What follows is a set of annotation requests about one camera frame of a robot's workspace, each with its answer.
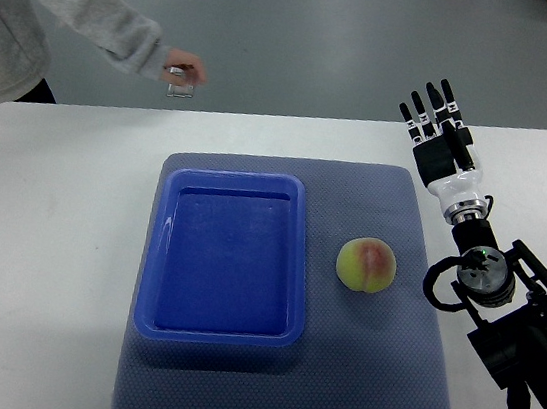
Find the person's bare hand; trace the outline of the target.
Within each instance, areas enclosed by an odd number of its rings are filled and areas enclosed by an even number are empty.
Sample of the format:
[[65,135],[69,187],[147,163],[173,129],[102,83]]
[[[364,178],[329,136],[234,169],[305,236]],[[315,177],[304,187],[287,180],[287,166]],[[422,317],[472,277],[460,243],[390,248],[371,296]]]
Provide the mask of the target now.
[[208,77],[202,62],[199,56],[173,47],[167,54],[160,79],[174,86],[203,85]]

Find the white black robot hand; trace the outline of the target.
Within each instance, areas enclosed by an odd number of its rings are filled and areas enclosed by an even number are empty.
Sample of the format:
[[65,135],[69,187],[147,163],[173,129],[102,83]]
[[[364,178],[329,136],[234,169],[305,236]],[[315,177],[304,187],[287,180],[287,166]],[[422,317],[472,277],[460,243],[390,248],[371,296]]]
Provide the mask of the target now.
[[[421,128],[411,116],[407,104],[401,102],[399,105],[408,135],[415,145],[413,155],[417,170],[423,185],[439,199],[442,211],[483,216],[486,199],[479,190],[483,180],[481,163],[472,152],[473,146],[470,145],[473,140],[469,130],[461,128],[462,113],[450,82],[442,79],[441,88],[445,99],[432,82],[426,84],[436,128],[417,91],[411,92],[411,100]],[[448,121],[449,114],[453,121]],[[437,133],[442,134],[442,125],[446,121],[445,138],[434,138]]]

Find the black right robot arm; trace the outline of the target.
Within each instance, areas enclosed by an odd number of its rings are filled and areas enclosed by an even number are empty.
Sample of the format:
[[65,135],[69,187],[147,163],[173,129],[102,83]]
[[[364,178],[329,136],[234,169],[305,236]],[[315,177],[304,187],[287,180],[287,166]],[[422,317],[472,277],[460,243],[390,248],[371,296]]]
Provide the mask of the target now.
[[412,92],[399,108],[458,254],[430,266],[423,294],[436,310],[470,316],[469,341],[507,409],[547,409],[547,268],[521,240],[499,249],[488,221],[494,199],[479,190],[482,169],[450,82],[426,91],[427,104]]

